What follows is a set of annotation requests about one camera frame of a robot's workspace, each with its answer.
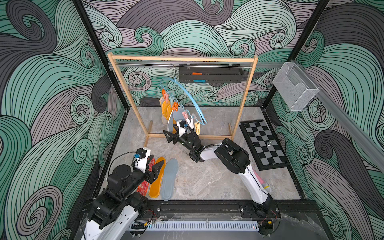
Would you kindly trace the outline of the white insole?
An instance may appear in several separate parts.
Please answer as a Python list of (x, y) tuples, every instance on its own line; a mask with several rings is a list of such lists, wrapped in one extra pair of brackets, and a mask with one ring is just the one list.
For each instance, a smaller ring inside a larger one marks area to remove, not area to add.
[(173, 127), (173, 124), (174, 124), (173, 114), (174, 114), (174, 111), (171, 112), (171, 115), (170, 115), (168, 123), (167, 123), (167, 131), (172, 133), (172, 134), (174, 134), (176, 132), (176, 130)]

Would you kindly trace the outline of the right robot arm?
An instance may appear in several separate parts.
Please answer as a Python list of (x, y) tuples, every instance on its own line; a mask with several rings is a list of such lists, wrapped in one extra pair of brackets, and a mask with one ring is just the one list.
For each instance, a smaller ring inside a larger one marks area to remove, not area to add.
[(172, 131), (163, 131), (168, 143), (183, 145), (189, 150), (189, 157), (196, 163), (219, 159), (231, 173), (240, 176), (253, 202), (247, 206), (252, 214), (262, 219), (266, 219), (268, 215), (278, 217), (276, 201), (264, 188), (253, 170), (246, 150), (229, 138), (225, 138), (216, 145), (204, 146), (196, 133), (197, 129), (181, 127), (181, 123), (185, 122), (179, 121), (174, 124)]

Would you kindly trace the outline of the red patterned insole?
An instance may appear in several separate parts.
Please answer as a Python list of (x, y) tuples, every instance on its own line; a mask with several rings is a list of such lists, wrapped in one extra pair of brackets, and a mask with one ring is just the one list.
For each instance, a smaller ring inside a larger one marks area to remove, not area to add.
[(137, 192), (140, 193), (143, 196), (146, 196), (150, 184), (147, 183), (145, 180), (138, 186)]

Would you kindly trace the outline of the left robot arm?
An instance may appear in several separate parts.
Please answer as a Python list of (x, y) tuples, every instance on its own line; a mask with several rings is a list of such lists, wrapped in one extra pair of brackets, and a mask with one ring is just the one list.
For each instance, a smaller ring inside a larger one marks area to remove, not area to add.
[(148, 211), (148, 199), (136, 191), (142, 182), (153, 183), (165, 164), (162, 160), (145, 171), (117, 166), (108, 176), (108, 185), (94, 201), (86, 225), (80, 224), (82, 240), (120, 240), (135, 220)]

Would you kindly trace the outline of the orange insole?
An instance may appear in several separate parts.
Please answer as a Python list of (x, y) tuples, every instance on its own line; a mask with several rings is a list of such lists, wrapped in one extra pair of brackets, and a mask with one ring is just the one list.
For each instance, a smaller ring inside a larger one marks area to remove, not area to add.
[(148, 193), (149, 197), (152, 199), (157, 198), (161, 193), (161, 185), (162, 185), (162, 179), (163, 179), (164, 171), (165, 171), (165, 167), (166, 167), (166, 159), (164, 157), (160, 157), (155, 162), (157, 164), (157, 163), (160, 163), (161, 161), (163, 161), (164, 163), (163, 163), (162, 168), (160, 169), (159, 176), (151, 184), (150, 189), (149, 189), (149, 193)]
[(164, 101), (161, 104), (161, 109), (162, 109), (162, 123), (164, 125), (167, 125), (171, 117), (171, 113), (173, 111), (173, 105), (170, 102)]

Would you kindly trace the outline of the grey blue insole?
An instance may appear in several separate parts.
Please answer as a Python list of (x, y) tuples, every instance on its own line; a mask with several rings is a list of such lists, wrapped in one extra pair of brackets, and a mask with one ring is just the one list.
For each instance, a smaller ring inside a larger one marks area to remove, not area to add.
[(163, 201), (169, 201), (173, 197), (178, 170), (178, 160), (170, 159), (165, 166), (162, 179), (161, 198)]
[(183, 110), (179, 109), (177, 112), (174, 111), (174, 122), (177, 122), (179, 120), (185, 120), (185, 118), (182, 115)]

